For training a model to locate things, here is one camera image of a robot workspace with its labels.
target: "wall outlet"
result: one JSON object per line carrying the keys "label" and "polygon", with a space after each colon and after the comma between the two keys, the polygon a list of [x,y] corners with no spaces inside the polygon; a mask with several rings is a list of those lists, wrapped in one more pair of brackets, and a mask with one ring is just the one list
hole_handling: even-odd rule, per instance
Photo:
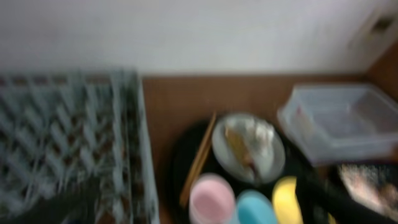
{"label": "wall outlet", "polygon": [[349,48],[376,48],[398,32],[398,10],[374,11],[348,44]]}

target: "white plate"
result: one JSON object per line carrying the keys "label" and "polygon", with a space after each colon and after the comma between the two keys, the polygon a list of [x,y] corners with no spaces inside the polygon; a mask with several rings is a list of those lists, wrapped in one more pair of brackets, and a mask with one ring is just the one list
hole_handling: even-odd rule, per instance
{"label": "white plate", "polygon": [[[244,122],[245,120],[255,121],[257,123],[264,123],[264,125],[270,125],[266,121],[259,119],[250,114],[229,114],[224,118],[221,118],[214,128],[212,135],[213,152],[223,167],[223,169],[231,174],[236,179],[247,182],[254,183],[254,174],[250,169],[245,169],[235,158],[228,143],[225,138],[225,124],[229,126],[234,126],[238,122]],[[261,161],[256,161],[257,168],[261,175],[261,183],[265,184],[275,180],[280,173],[283,171],[285,164],[285,150],[282,141],[280,140],[277,133],[274,133],[274,138],[272,140],[273,151],[267,157],[258,157],[254,159],[261,159]]]}

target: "dish rack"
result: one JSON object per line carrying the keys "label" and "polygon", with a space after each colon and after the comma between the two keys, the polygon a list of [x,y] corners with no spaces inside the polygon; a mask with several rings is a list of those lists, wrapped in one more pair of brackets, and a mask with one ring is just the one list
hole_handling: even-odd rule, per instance
{"label": "dish rack", "polygon": [[0,217],[96,176],[96,223],[159,223],[134,72],[0,76],[0,169]]}

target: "dish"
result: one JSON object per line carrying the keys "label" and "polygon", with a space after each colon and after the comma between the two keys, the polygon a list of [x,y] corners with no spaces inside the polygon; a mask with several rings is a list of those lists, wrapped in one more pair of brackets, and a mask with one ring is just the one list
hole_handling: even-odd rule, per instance
{"label": "dish", "polygon": [[[226,127],[243,135],[256,167],[257,177],[252,169],[242,165],[236,158],[225,137]],[[275,180],[283,171],[285,150],[282,141],[272,125],[253,115],[230,114],[219,120],[213,131],[212,145],[214,155],[223,169],[240,181],[266,184]]]}

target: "chopsticks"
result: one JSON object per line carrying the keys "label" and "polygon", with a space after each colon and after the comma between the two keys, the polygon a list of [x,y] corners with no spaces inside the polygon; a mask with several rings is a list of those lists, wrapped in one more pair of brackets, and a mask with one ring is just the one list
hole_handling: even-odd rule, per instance
{"label": "chopsticks", "polygon": [[185,208],[187,206],[187,202],[190,195],[190,190],[193,182],[198,178],[200,172],[203,168],[207,160],[207,156],[209,155],[210,148],[211,148],[211,134],[213,132],[214,125],[216,123],[217,114],[214,112],[213,116],[211,117],[210,124],[207,126],[207,130],[203,139],[201,140],[199,150],[197,152],[197,156],[193,160],[191,165],[191,169],[189,170],[187,179],[185,180],[185,184],[182,188],[180,194],[180,205],[181,207]]}

